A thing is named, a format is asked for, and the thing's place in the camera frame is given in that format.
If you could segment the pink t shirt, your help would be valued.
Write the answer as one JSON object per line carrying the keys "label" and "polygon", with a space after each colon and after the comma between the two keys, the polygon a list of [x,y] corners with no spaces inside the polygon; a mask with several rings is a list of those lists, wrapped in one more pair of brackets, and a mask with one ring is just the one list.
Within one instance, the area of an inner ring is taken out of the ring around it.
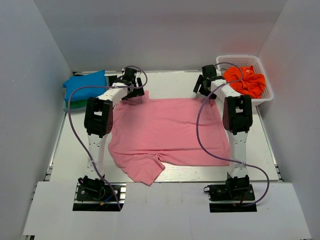
{"label": "pink t shirt", "polygon": [[[165,164],[192,167],[228,166],[202,150],[196,120],[203,99],[151,99],[148,95],[123,100],[113,112],[108,150],[129,178],[151,185]],[[203,108],[199,120],[203,146],[216,156],[229,158],[230,145],[214,100]]]}

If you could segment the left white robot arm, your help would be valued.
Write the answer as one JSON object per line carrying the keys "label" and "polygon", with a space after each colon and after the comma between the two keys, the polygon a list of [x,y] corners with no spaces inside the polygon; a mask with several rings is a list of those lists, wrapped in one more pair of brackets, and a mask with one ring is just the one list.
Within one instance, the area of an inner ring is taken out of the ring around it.
{"label": "left white robot arm", "polygon": [[107,137],[114,125],[114,108],[122,100],[143,96],[147,82],[148,77],[142,69],[127,66],[122,69],[121,76],[110,81],[102,94],[88,99],[84,117],[84,128],[88,136],[87,177],[107,183],[104,154]]}

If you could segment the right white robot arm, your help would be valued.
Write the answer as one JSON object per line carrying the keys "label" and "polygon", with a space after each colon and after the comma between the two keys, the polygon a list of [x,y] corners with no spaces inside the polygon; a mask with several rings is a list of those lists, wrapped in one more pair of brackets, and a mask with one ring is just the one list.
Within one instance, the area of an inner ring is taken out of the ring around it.
{"label": "right white robot arm", "polygon": [[[250,178],[246,164],[246,144],[249,130],[253,124],[252,99],[249,95],[236,92],[222,75],[217,74],[219,63],[201,68],[193,92],[205,96],[196,118],[197,141],[205,153],[229,163],[227,179],[222,189],[226,195],[236,200],[249,191]],[[210,99],[223,101],[222,124],[227,131],[231,159],[217,156],[207,150],[201,142],[199,122],[203,108]]]}

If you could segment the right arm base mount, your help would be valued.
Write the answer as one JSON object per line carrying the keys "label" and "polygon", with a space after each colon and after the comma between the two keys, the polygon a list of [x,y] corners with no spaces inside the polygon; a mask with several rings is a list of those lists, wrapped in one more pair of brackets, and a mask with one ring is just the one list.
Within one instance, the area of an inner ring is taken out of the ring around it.
{"label": "right arm base mount", "polygon": [[203,192],[208,194],[210,213],[257,212],[257,205],[250,205],[256,200],[252,184],[234,191],[226,183],[210,184],[203,188]]}

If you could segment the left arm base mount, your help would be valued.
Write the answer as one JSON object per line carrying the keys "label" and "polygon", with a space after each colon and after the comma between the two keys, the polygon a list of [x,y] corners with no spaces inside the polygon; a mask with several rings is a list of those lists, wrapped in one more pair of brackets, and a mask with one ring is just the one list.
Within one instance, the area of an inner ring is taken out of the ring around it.
{"label": "left arm base mount", "polygon": [[87,176],[78,179],[72,210],[74,212],[119,212],[125,203],[126,184],[108,185]]}

